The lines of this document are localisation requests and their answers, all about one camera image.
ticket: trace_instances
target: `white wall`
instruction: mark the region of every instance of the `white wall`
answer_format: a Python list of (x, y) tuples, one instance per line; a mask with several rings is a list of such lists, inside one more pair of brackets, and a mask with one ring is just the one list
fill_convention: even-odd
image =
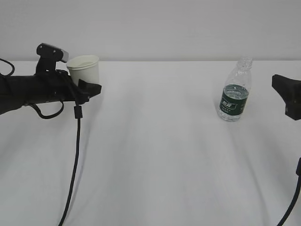
[(301, 0), (0, 0), (0, 57), (41, 42), (102, 60), (301, 59)]

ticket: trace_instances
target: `water bottle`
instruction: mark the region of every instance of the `water bottle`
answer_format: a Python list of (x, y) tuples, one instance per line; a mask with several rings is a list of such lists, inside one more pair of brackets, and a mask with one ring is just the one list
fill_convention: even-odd
[(242, 57), (226, 80), (218, 115), (225, 121), (240, 119), (251, 89), (251, 57)]

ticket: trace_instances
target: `bottle label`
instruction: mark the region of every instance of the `bottle label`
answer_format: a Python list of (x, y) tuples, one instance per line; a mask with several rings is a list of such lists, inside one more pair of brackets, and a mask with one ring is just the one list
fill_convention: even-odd
[(228, 115), (240, 115), (244, 111), (245, 105), (246, 105), (245, 99), (233, 99), (225, 94), (225, 92), (222, 93), (222, 99), (220, 103), (220, 109), (228, 114)]

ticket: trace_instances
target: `water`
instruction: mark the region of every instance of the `water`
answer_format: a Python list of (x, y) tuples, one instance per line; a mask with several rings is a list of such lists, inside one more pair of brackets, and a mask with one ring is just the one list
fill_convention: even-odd
[(243, 109), (245, 107), (246, 99), (248, 98), (249, 92), (244, 87), (239, 85), (227, 85), (224, 90), (224, 95), (230, 102), (237, 103), (237, 106), (241, 109), (238, 115), (229, 115), (223, 112), (220, 107), (218, 108), (218, 115), (225, 121), (237, 121), (240, 119)]

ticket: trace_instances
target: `white table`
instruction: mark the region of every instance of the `white table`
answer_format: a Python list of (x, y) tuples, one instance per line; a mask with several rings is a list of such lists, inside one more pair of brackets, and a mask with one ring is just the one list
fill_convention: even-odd
[[(15, 75), (32, 75), (36, 62), (14, 64)], [(243, 117), (229, 123), (215, 108), (234, 66), (100, 62), (103, 91), (83, 105), (84, 167), (64, 225), (275, 226), (295, 191), (301, 121), (285, 116), (271, 76), (301, 79), (301, 62), (254, 62)], [(75, 155), (73, 106), (48, 121), (30, 107), (0, 116), (0, 225), (58, 224)], [(300, 213), (299, 201), (286, 226), (299, 226)]]

